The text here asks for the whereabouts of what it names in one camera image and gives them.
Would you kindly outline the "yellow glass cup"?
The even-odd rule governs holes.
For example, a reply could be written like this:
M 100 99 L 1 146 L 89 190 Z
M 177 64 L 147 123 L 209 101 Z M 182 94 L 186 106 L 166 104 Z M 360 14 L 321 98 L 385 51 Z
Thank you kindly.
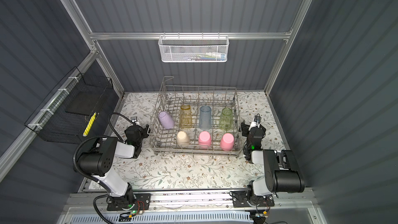
M 180 106 L 179 125 L 181 128 L 192 128 L 192 111 L 190 105 Z

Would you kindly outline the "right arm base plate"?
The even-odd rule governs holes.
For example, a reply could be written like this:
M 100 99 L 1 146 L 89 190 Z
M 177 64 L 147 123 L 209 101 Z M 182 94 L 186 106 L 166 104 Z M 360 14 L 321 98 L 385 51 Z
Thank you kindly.
M 244 190 L 234 190 L 229 192 L 230 197 L 232 197 L 233 206 L 235 208 L 242 207 L 274 207 L 275 203 L 270 196 L 256 196 L 249 195 L 247 191 Z

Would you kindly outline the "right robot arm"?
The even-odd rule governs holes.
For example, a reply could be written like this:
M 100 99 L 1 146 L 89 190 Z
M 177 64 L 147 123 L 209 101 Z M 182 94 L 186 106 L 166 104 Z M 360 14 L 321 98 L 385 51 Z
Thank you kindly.
M 246 161 L 261 165 L 264 169 L 264 175 L 252 180 L 247 186 L 244 200 L 249 205 L 268 206 L 273 194 L 304 191 L 305 181 L 291 150 L 263 149 L 261 143 L 265 138 L 266 128 L 259 122 L 253 121 L 250 125 L 242 122 L 240 131 L 246 138 L 243 146 Z

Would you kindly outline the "green glass cup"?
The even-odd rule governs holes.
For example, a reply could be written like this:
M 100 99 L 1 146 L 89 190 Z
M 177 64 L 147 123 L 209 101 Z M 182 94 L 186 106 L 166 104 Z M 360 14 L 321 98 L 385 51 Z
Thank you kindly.
M 223 108 L 219 120 L 219 128 L 223 130 L 230 130 L 233 126 L 233 112 L 230 108 Z

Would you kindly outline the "grey wire dish rack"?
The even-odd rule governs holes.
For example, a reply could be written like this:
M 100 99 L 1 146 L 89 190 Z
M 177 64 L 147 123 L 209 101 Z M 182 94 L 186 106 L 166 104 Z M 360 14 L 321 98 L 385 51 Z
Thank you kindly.
M 193 154 L 209 156 L 238 157 L 243 148 L 240 132 L 240 115 L 238 91 L 234 87 L 219 86 L 187 86 L 174 85 L 172 76 L 163 78 L 150 124 L 149 144 L 154 153 Z M 192 111 L 192 128 L 181 128 L 179 125 L 180 106 L 190 105 Z M 212 126 L 208 132 L 211 135 L 211 147 L 203 149 L 198 145 L 199 116 L 201 106 L 210 106 L 212 110 Z M 230 108 L 233 112 L 233 126 L 226 131 L 219 128 L 219 120 L 223 108 Z M 160 124 L 158 114 L 168 112 L 175 121 L 173 129 L 166 130 Z M 179 131 L 185 131 L 190 137 L 187 147 L 177 145 L 176 136 Z M 231 151 L 224 151 L 220 142 L 224 134 L 231 133 L 235 138 Z

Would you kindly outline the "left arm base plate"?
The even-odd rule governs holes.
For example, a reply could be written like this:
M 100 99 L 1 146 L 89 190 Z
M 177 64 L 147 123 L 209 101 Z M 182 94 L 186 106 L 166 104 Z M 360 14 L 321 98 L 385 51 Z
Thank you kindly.
M 149 209 L 151 194 L 132 194 L 124 197 L 107 197 L 108 211 L 146 211 Z

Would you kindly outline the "blue translucent cup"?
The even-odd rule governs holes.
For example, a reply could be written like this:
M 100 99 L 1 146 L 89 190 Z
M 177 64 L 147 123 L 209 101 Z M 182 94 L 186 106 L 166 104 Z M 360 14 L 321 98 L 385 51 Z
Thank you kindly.
M 210 106 L 204 105 L 200 108 L 199 128 L 208 131 L 212 126 L 212 110 Z

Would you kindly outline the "pink plastic cup front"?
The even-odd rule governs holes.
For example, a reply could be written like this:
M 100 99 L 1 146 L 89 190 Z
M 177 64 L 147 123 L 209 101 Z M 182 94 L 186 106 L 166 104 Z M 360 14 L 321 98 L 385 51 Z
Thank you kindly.
M 207 131 L 202 131 L 198 137 L 198 145 L 203 149 L 209 149 L 211 147 L 211 135 Z

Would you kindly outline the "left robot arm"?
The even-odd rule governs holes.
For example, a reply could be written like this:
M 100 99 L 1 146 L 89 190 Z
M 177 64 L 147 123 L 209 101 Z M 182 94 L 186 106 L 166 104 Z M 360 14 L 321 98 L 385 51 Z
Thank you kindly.
M 111 123 L 112 116 L 120 116 L 130 123 L 124 133 L 126 139 L 116 131 Z M 98 183 L 107 194 L 110 207 L 131 210 L 140 207 L 130 183 L 123 180 L 113 168 L 113 160 L 118 158 L 137 159 L 143 147 L 143 140 L 149 136 L 150 127 L 142 127 L 120 113 L 108 115 L 108 125 L 115 136 L 94 136 L 82 141 L 73 154 L 73 168 L 83 177 Z

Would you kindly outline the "purple plastic cup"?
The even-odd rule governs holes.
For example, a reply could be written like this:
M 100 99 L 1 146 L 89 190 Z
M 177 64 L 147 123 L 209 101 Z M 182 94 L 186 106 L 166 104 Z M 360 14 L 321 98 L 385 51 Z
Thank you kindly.
M 158 114 L 158 119 L 159 119 L 162 127 L 166 130 L 173 129 L 175 126 L 175 121 L 168 112 L 165 112 L 165 111 L 160 112 Z

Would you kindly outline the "pink plastic cup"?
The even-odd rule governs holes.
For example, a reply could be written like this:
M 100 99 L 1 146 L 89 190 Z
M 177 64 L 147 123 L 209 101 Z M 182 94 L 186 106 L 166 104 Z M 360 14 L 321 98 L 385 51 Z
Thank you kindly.
M 223 135 L 221 142 L 220 142 L 220 147 L 224 151 L 231 151 L 234 147 L 234 142 L 235 138 L 233 134 L 231 133 L 226 133 Z
M 198 145 L 203 149 L 209 149 L 211 147 L 211 135 L 207 131 L 202 131 L 198 137 Z

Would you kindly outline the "beige plastic cup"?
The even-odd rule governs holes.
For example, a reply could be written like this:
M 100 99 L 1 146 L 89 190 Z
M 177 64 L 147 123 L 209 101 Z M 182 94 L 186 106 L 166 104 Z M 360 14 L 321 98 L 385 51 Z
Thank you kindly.
M 176 136 L 177 145 L 187 147 L 190 144 L 190 137 L 185 131 L 179 131 Z

